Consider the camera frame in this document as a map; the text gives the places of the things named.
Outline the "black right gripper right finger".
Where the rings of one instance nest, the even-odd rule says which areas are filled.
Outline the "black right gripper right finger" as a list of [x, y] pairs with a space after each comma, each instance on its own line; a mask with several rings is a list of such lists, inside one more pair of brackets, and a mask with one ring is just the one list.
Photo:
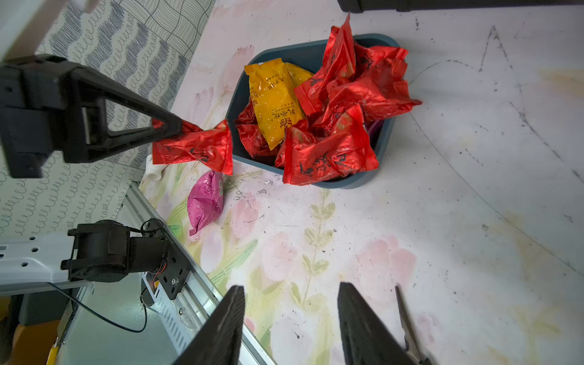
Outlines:
[[342, 282], [337, 299], [346, 364], [413, 364], [353, 284]]

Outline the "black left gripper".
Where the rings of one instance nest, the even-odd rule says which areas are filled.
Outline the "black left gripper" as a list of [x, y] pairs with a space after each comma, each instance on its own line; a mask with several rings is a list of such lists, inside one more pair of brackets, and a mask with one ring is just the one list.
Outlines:
[[[107, 105], [153, 122], [138, 129], [109, 128]], [[179, 135], [182, 120], [100, 72], [57, 56], [1, 63], [1, 143], [13, 178], [41, 178], [55, 151], [74, 158], [88, 146], [138, 146]]]

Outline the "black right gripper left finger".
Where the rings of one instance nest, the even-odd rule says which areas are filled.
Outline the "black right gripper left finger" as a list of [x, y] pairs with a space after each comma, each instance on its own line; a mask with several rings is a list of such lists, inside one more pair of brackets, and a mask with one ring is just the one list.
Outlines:
[[244, 288], [232, 286], [174, 364], [238, 364], [244, 312]]

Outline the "red tea bag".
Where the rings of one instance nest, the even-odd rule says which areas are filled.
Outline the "red tea bag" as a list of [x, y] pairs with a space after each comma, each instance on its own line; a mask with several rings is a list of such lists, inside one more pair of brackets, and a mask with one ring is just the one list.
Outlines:
[[233, 147], [227, 120], [209, 130], [183, 121], [179, 135], [152, 144], [152, 161], [154, 165], [199, 161], [216, 172], [232, 175]]

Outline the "magenta tea bag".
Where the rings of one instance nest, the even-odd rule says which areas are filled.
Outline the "magenta tea bag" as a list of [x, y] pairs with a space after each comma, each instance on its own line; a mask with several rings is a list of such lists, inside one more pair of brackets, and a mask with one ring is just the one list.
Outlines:
[[191, 189], [187, 198], [187, 213], [195, 236], [210, 223], [216, 221], [224, 208], [224, 175], [210, 170], [204, 173]]

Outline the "yellow tea bag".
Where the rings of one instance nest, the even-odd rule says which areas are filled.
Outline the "yellow tea bag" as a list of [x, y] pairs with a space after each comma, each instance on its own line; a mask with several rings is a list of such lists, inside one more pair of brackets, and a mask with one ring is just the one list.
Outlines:
[[313, 73], [282, 59], [247, 65], [244, 71], [259, 132], [273, 151], [284, 141], [287, 127], [306, 118], [294, 90]]

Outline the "teal plastic storage box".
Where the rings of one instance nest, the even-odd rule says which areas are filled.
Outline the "teal plastic storage box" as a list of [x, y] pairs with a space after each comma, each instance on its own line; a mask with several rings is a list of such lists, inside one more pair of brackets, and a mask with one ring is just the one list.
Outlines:
[[[387, 46], [397, 47], [398, 43], [390, 36], [379, 33], [366, 33], [354, 36], [354, 41], [363, 47]], [[288, 45], [284, 47], [276, 47], [265, 50], [255, 56], [251, 63], [263, 63], [272, 59], [281, 58], [285, 62], [291, 62], [308, 71], [318, 71], [322, 65], [322, 59], [325, 52], [326, 40], [317, 40], [306, 43], [299, 43]], [[243, 147], [240, 141], [239, 132], [235, 124], [235, 120], [243, 111], [244, 107], [249, 103], [249, 77], [246, 73], [242, 73], [237, 86], [234, 90], [234, 95], [228, 107], [226, 119], [231, 130], [233, 140], [233, 157], [235, 161], [249, 164], [253, 167], [275, 173], [279, 177], [283, 177], [284, 170], [279, 169], [273, 165], [272, 158], [260, 158], [258, 160], [252, 159]], [[381, 125], [378, 132], [374, 133], [371, 146], [377, 156], [377, 160], [382, 162], [384, 155], [389, 146], [390, 136], [394, 126], [394, 118], [386, 119]], [[377, 170], [372, 170], [355, 175], [347, 176], [345, 178], [332, 179], [326, 182], [318, 182], [317, 187], [325, 189], [356, 189], [369, 181], [378, 173]]]

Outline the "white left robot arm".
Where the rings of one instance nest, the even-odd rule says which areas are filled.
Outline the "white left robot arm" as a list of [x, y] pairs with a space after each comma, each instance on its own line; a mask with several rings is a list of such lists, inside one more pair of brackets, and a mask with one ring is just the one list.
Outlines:
[[[1, 139], [15, 178], [41, 178], [56, 151], [67, 163], [94, 163], [177, 136], [181, 125], [179, 117], [99, 71], [61, 57], [1, 64]], [[162, 222], [135, 229], [101, 220], [1, 244], [2, 292], [113, 283], [137, 272], [159, 275], [170, 298], [182, 288], [187, 264]]]

